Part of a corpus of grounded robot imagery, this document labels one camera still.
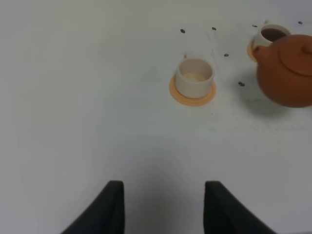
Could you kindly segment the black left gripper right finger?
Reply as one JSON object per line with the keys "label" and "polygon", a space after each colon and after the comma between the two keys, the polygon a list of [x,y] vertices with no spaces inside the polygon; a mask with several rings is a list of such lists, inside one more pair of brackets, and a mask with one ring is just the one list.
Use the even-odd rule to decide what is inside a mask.
{"label": "black left gripper right finger", "polygon": [[206,234],[273,234],[219,181],[205,183],[203,228]]}

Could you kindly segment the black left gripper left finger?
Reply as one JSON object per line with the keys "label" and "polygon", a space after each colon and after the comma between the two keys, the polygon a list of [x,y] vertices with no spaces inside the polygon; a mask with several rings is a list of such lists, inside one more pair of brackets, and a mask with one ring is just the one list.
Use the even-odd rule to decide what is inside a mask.
{"label": "black left gripper left finger", "polygon": [[125,201],[122,181],[109,181],[96,199],[64,234],[125,233]]}

